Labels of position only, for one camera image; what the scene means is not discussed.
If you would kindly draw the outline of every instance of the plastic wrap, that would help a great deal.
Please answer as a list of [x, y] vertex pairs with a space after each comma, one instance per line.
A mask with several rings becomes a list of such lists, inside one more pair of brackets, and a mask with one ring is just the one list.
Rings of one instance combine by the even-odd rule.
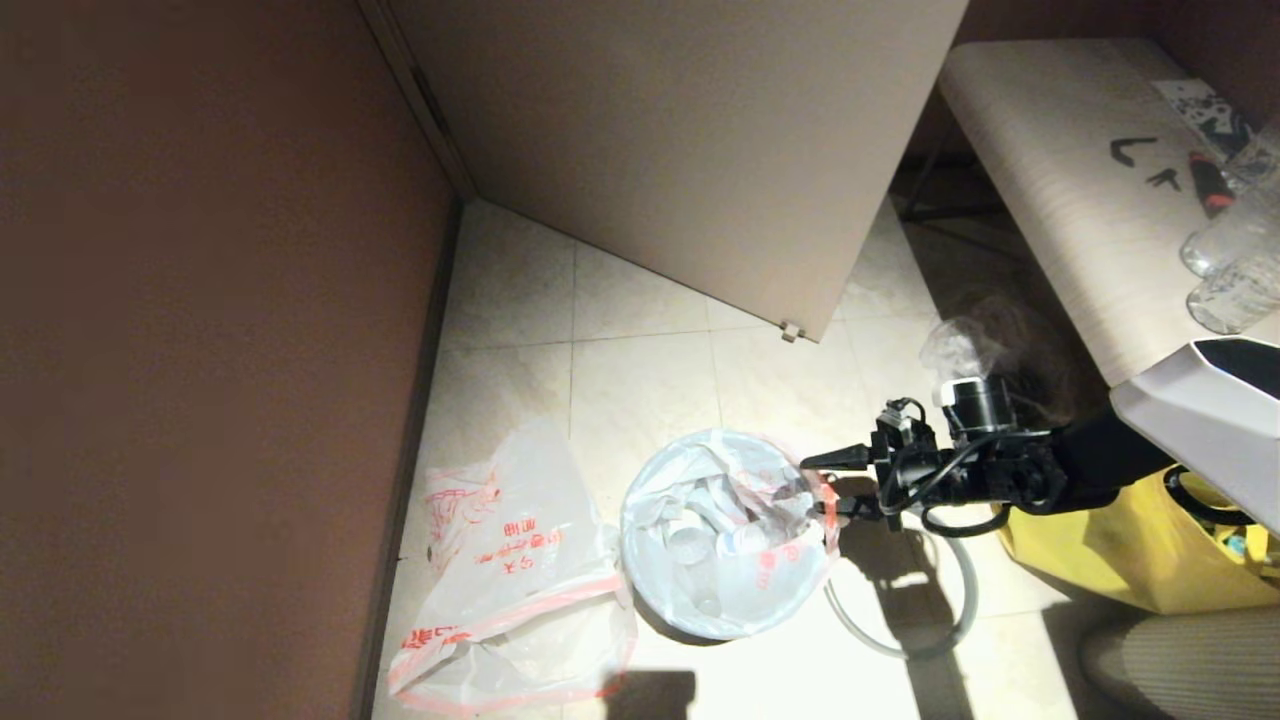
[[390, 693], [474, 715], [605, 691], [635, 644], [617, 530], [563, 436], [512, 433], [489, 462], [431, 477], [435, 584], [392, 661]]
[[1043, 318], [1001, 295], [938, 324], [920, 348], [937, 384], [1001, 374], [1025, 427], [1055, 427], [1076, 414], [1076, 378], [1065, 345]]

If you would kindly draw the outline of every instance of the clear plastic cup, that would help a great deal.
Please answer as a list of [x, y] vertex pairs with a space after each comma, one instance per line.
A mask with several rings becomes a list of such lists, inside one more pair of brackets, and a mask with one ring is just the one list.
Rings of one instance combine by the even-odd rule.
[[1235, 201], [1181, 247], [1183, 264], [1204, 278], [1245, 255], [1280, 251], [1280, 183], [1257, 187]]
[[1280, 118], [1267, 123], [1244, 150], [1222, 165], [1222, 176], [1231, 192], [1240, 196], [1254, 187], [1267, 184], [1280, 169]]
[[1196, 322], [1219, 334], [1242, 333], [1280, 310], [1280, 250], [1245, 255], [1187, 296]]
[[703, 615], [718, 618], [721, 614], [719, 591], [716, 580], [716, 541], [712, 534], [699, 528], [676, 530], [667, 541], [667, 552], [677, 565], [684, 568], [692, 588], [694, 607]]

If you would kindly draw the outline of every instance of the floor tile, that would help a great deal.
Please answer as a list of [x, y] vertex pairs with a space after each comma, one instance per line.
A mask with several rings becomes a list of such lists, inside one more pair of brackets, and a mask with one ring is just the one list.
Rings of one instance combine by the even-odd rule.
[[442, 345], [571, 340], [577, 241], [484, 201], [462, 215]]
[[888, 200], [876, 213], [840, 306], [846, 320], [933, 313], [929, 288]]
[[851, 607], [850, 615], [873, 632], [873, 637], [891, 646], [901, 644], [899, 635], [904, 628], [950, 625], [959, 611], [959, 606], [952, 610], [934, 566], [923, 561], [923, 548], [932, 542], [932, 537], [920, 529], [914, 516], [902, 520], [904, 529], [900, 532], [891, 532], [886, 523], [859, 521], [844, 528], [837, 570], [849, 578], [854, 578], [850, 573], [856, 571], [860, 583], [841, 580], [841, 575], [833, 573], [841, 603], [847, 606], [850, 597], [863, 603], [863, 607]]
[[[972, 525], [989, 519], [991, 510], [984, 505], [942, 507], [931, 512], [931, 518], [947, 525]], [[1070, 601], [1061, 591], [1015, 562], [1005, 551], [1005, 546], [1001, 544], [996, 533], [965, 538], [960, 542], [978, 570], [979, 618], [1039, 612], [1053, 605]], [[934, 538], [923, 550], [925, 557], [922, 562], [937, 568], [938, 583], [942, 585], [951, 607], [959, 612], [964, 603], [964, 582], [955, 555], [942, 538]]]
[[937, 315], [916, 314], [847, 320], [845, 329], [873, 415], [890, 400], [914, 397], [928, 409], [938, 445], [950, 447], [942, 413], [933, 404], [937, 375], [920, 361], [920, 347], [937, 324]]
[[768, 320], [762, 320], [750, 313], [745, 313], [728, 305], [727, 302], [721, 302], [714, 297], [707, 299], [707, 322], [710, 324], [713, 331], [732, 331], [737, 328], [776, 328], [773, 323]]
[[564, 720], [611, 720], [609, 706], [600, 698], [570, 702], [561, 710], [561, 717]]
[[708, 333], [573, 343], [570, 441], [602, 515], [658, 450], [721, 424]]
[[1039, 614], [979, 619], [955, 656], [974, 717], [1075, 720], [1075, 705]]
[[844, 323], [820, 343], [754, 328], [712, 332], [712, 347], [724, 427], [768, 436], [797, 456], [869, 442], [877, 407]]
[[[854, 588], [865, 588], [851, 568], [850, 574]], [[854, 592], [847, 600], [859, 615], [867, 615], [867, 598], [876, 609], [874, 593], [864, 594], [859, 600]], [[692, 719], [838, 716], [854, 702], [841, 692], [850, 683], [876, 689], [858, 693], [859, 716], [918, 717], [904, 664], [876, 655], [845, 632], [820, 593], [782, 625], [718, 646], [687, 646], [648, 633], [632, 670], [692, 671]], [[568, 710], [566, 717], [575, 717]]]
[[440, 352], [401, 538], [401, 557], [426, 551], [429, 468], [488, 460], [503, 438], [544, 416], [568, 437], [570, 343]]
[[481, 712], [475, 716], [475, 720], [561, 720], [562, 717], [563, 712], [559, 705], [541, 705]]
[[573, 340], [707, 329], [705, 296], [580, 243], [573, 270]]

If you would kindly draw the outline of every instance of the cable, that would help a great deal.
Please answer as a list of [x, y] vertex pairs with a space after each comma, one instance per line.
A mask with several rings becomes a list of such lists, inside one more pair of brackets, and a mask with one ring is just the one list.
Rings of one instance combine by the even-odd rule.
[[960, 619], [956, 620], [956, 624], [941, 642], [924, 650], [908, 652], [904, 647], [893, 647], [877, 641], [854, 623], [849, 612], [845, 611], [845, 606], [840, 603], [840, 598], [836, 597], [835, 585], [831, 584], [831, 580], [827, 580], [822, 593], [827, 596], [827, 603], [831, 605], [831, 610], [840, 619], [845, 629], [855, 638], [863, 641], [867, 647], [899, 660], [928, 660], [951, 652], [969, 634], [969, 629], [973, 628], [973, 623], [978, 618], [978, 573], [974, 570], [973, 559], [969, 557], [969, 552], [959, 539], [950, 537], [943, 537], [942, 539], [947, 541], [947, 546], [951, 547], [951, 552], [956, 556], [956, 562], [960, 564], [960, 578], [964, 580], [964, 606], [960, 609]]
[[1240, 510], [1224, 510], [1221, 507], [1212, 507], [1201, 502], [1196, 496], [1183, 486], [1183, 473], [1189, 470], [1183, 465], [1174, 465], [1165, 473], [1165, 489], [1169, 491], [1169, 497], [1174, 498], [1183, 510], [1185, 510], [1192, 518], [1199, 520], [1207, 520], [1215, 525], [1252, 525], [1253, 518], [1247, 512]]
[[879, 498], [881, 507], [890, 505], [888, 497], [893, 488], [897, 488], [904, 493], [906, 492], [902, 491], [902, 484], [897, 482], [902, 468], [902, 459], [910, 455], [913, 450], [919, 447], [919, 441], [908, 443], [906, 447], [899, 450], [897, 455], [893, 456], [893, 464], [888, 468], [888, 479], [879, 484], [879, 489], [876, 493]]
[[908, 405], [915, 405], [915, 409], [920, 411], [920, 424], [922, 425], [928, 424], [927, 420], [925, 420], [925, 418], [928, 418], [928, 415], [924, 414], [924, 406], [920, 405], [919, 400], [916, 400], [914, 397], [899, 397], [893, 402], [890, 402], [890, 406], [893, 407], [895, 410], [902, 410]]
[[929, 530], [936, 536], [942, 536], [945, 538], [973, 538], [989, 533], [991, 530], [998, 530], [1000, 528], [1004, 528], [1005, 524], [1009, 523], [1010, 507], [1011, 506], [1009, 503], [1005, 503], [1000, 507], [1000, 512], [996, 512], [996, 515], [991, 520], [987, 520], [986, 523], [978, 523], [974, 525], [963, 525], [959, 528], [952, 525], [940, 525], [934, 523], [933, 520], [929, 519], [929, 510], [936, 510], [936, 507], [925, 507], [924, 512], [920, 515], [920, 523], [924, 524], [925, 530]]
[[[1051, 434], [1051, 432], [1050, 430], [1019, 430], [1019, 432], [1002, 432], [1002, 433], [992, 433], [989, 436], [982, 436], [980, 438], [978, 438], [978, 439], [970, 442], [969, 445], [964, 446], [964, 448], [961, 448], [959, 452], [956, 452], [955, 456], [946, 462], [946, 465], [943, 465], [942, 468], [940, 468], [938, 470], [936, 470], [932, 475], [929, 475], [928, 478], [925, 478], [919, 484], [919, 487], [916, 487], [915, 492], [910, 493], [906, 498], [904, 498], [904, 500], [901, 500], [899, 502], [895, 502], [892, 505], [887, 505], [887, 506], [882, 503], [881, 505], [881, 511], [883, 511], [886, 515], [897, 515], [897, 514], [902, 512], [904, 510], [906, 510], [908, 507], [915, 505], [920, 500], [920, 497], [924, 496], [924, 493], [927, 493], [931, 489], [933, 489], [934, 487], [937, 487], [938, 483], [941, 483], [943, 479], [947, 478], [947, 475], [950, 475], [951, 473], [954, 473], [955, 469], [961, 462], [964, 462], [965, 460], [968, 460], [970, 455], [978, 452], [979, 450], [982, 450], [983, 447], [986, 447], [986, 446], [988, 446], [988, 445], [991, 445], [993, 442], [1000, 442], [1002, 439], [1010, 439], [1010, 438], [1044, 437], [1047, 434]], [[893, 480], [895, 484], [900, 484], [897, 482], [896, 474], [893, 474], [892, 470], [891, 470], [891, 479]]]

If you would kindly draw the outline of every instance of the baseboard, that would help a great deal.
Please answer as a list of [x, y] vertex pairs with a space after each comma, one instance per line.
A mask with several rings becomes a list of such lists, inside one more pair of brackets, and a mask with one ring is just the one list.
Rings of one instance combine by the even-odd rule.
[[417, 466], [417, 450], [422, 439], [422, 427], [426, 421], [426, 401], [431, 395], [431, 375], [435, 370], [435, 357], [440, 350], [440, 333], [444, 329], [444, 310], [449, 297], [449, 282], [453, 278], [453, 258], [458, 247], [458, 231], [462, 224], [462, 201], [456, 200], [449, 209], [444, 243], [440, 246], [439, 264], [431, 284], [430, 305], [426, 309], [426, 323], [422, 328], [422, 342], [419, 346], [417, 372], [413, 391], [410, 396], [408, 416], [404, 421], [404, 436], [401, 438], [401, 459], [396, 470], [396, 486], [392, 492], [392, 521], [388, 525], [383, 546], [383, 566], [375, 580], [372, 618], [369, 623], [369, 635], [365, 638], [365, 657], [362, 683], [355, 697], [352, 717], [367, 719], [374, 712], [374, 697], [378, 688], [378, 660], [383, 652], [383, 635], [387, 633], [387, 615], [392, 605], [392, 587], [396, 583], [396, 565], [399, 561], [401, 537], [404, 534], [404, 518], [408, 514], [410, 493], [413, 489], [413, 470]]

